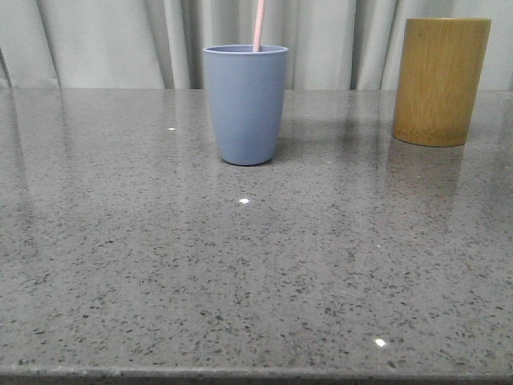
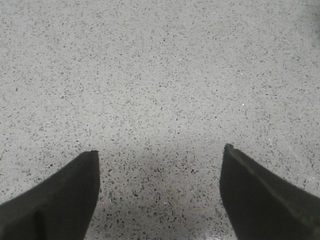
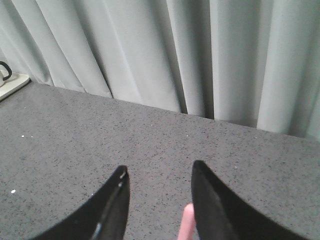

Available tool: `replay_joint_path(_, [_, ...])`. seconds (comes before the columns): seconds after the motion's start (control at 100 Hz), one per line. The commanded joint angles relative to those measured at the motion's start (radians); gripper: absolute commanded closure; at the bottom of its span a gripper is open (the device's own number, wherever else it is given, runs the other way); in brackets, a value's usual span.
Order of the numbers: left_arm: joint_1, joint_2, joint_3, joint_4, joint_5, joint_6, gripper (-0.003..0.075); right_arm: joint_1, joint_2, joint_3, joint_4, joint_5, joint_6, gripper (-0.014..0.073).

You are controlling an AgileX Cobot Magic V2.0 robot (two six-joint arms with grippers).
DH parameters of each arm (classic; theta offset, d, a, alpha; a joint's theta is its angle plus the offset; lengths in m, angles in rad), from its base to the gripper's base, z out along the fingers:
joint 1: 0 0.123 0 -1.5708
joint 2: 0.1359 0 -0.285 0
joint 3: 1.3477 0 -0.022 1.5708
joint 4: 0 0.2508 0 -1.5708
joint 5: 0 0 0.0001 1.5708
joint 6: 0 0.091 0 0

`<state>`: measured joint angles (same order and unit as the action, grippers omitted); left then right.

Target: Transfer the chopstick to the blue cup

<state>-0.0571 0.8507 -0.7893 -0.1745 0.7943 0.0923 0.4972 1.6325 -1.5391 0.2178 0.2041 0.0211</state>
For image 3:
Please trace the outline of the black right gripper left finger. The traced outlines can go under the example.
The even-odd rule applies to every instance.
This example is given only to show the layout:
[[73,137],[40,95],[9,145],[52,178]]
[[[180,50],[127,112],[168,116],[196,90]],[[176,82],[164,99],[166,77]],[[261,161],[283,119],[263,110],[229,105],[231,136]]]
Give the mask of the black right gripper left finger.
[[130,203],[128,168],[120,165],[80,208],[34,240],[122,240]]

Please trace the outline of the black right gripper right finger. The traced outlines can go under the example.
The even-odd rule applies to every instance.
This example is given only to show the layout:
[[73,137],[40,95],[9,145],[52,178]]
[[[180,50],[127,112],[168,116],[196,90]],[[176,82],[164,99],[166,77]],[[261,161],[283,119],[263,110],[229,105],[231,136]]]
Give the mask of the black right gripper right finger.
[[191,193],[201,240],[302,240],[246,203],[202,160],[192,166]]

